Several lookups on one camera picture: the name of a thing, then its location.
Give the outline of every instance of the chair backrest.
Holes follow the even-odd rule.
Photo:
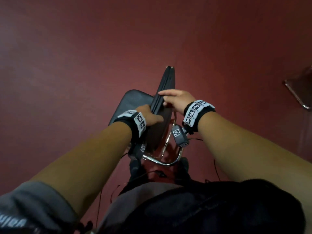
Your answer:
[[[154,126],[151,126],[145,135],[145,142],[147,144],[146,149],[149,152],[153,152],[157,149],[162,138],[167,131],[167,128],[170,124],[170,119],[172,115],[171,108],[165,108],[163,104],[163,97],[158,95],[158,92],[161,90],[169,90],[175,88],[175,72],[174,67],[168,66],[163,74],[163,77],[160,81],[158,90],[154,99],[151,103],[151,111],[153,114],[161,115],[163,117],[162,123],[157,123]]]

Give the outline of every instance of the hand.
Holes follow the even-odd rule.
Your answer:
[[[159,115],[155,115],[151,112],[151,108],[149,105],[139,106],[136,109],[137,112],[142,113],[143,117],[146,121],[146,126],[152,126],[158,122],[163,122],[163,117]]]
[[[182,115],[186,106],[196,100],[189,92],[183,90],[163,90],[159,91],[158,94],[163,95],[163,99],[165,100],[163,103],[164,106],[172,105]]]

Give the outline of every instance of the person's left hand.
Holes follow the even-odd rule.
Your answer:
[[[141,112],[146,121],[146,126],[152,126],[158,122],[163,122],[163,117],[155,115],[151,112],[151,108],[148,104],[139,106],[136,111]]]

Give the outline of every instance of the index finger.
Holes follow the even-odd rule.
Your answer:
[[[159,91],[159,95],[166,95],[166,96],[180,96],[183,93],[182,90],[163,90]]]

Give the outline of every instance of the person's right arm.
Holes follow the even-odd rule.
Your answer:
[[[188,92],[165,90],[165,105],[183,114],[195,100]],[[291,193],[303,206],[306,221],[312,223],[312,164],[273,142],[245,130],[214,112],[198,122],[203,137],[220,168],[233,181],[265,179]]]

